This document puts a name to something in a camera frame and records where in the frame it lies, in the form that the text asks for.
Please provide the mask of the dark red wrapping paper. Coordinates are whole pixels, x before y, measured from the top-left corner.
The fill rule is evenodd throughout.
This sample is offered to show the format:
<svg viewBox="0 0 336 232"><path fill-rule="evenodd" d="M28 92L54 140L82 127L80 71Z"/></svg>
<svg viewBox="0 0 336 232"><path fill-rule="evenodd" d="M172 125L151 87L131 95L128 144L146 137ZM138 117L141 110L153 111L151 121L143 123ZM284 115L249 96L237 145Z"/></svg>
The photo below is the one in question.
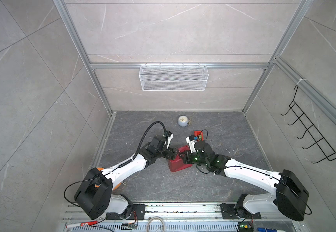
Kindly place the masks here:
<svg viewBox="0 0 336 232"><path fill-rule="evenodd" d="M168 165L171 172L177 172L189 167L192 167L192 164L185 164L183 162L183 159L181 156L184 155L185 152L190 151L190 148L188 145L181 147L178 149L178 154L176 155L176 158L174 160L169 160Z"/></svg>

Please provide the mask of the red tape dispenser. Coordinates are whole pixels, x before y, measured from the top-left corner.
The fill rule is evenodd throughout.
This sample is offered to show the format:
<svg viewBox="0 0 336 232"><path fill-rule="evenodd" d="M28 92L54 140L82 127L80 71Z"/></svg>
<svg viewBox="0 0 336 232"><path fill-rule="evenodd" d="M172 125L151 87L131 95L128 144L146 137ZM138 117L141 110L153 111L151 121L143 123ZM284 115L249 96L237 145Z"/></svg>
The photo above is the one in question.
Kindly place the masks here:
<svg viewBox="0 0 336 232"><path fill-rule="evenodd" d="M203 131L194 131L194 139L197 140L197 141L202 141L203 140Z"/></svg>

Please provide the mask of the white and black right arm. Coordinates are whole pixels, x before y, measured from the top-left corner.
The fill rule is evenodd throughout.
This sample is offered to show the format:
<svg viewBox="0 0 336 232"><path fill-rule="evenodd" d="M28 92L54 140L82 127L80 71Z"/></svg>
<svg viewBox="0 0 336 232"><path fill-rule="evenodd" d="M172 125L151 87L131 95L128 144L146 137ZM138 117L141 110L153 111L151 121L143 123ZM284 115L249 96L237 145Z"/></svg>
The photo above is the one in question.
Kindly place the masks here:
<svg viewBox="0 0 336 232"><path fill-rule="evenodd" d="M238 179L266 191L265 194L242 194L235 204L237 216L251 219L261 213L282 214L294 221L304 221L312 214L307 205L309 193L289 170L281 173L259 169L220 154L207 155L203 150L178 154L184 163L203 165L208 173Z"/></svg>

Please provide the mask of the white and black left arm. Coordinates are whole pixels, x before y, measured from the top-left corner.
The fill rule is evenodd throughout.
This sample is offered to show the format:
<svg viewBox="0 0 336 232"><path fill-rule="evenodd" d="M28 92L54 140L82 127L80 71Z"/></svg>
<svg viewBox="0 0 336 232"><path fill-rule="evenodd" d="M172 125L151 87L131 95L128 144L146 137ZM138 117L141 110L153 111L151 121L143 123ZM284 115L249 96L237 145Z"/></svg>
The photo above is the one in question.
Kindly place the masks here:
<svg viewBox="0 0 336 232"><path fill-rule="evenodd" d="M163 128L163 135L156 135L152 141L143 145L149 130L156 124ZM113 194L125 179L154 164L157 159L175 159L176 148L170 144L173 134L161 121L155 121L144 132L136 152L123 162L110 168L99 170L93 168L86 174L84 180L70 184L64 190L64 199L80 207L90 219L97 219L103 213L116 214L121 219L128 219L133 211L133 203L126 196Z"/></svg>

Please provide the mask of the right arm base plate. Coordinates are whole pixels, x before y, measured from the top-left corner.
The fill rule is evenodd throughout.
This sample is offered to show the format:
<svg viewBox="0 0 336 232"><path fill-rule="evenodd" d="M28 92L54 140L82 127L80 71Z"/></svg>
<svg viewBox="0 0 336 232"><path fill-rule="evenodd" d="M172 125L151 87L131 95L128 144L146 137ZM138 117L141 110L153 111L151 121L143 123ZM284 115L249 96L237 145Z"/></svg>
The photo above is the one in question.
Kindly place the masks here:
<svg viewBox="0 0 336 232"><path fill-rule="evenodd" d="M222 203L219 206L223 219L262 219L260 213L252 214L248 212L243 206L225 203Z"/></svg>

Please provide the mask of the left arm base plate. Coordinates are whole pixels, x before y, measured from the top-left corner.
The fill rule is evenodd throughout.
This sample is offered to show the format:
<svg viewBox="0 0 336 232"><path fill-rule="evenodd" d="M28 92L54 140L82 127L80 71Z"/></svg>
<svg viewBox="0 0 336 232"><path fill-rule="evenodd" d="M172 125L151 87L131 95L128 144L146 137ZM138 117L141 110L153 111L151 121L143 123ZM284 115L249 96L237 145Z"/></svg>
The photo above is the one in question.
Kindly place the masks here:
<svg viewBox="0 0 336 232"><path fill-rule="evenodd" d="M144 204L136 204L131 205L126 208L126 210L121 213L106 213L107 220L135 220L135 216L137 217L137 220L143 220L145 216L145 208L146 205Z"/></svg>

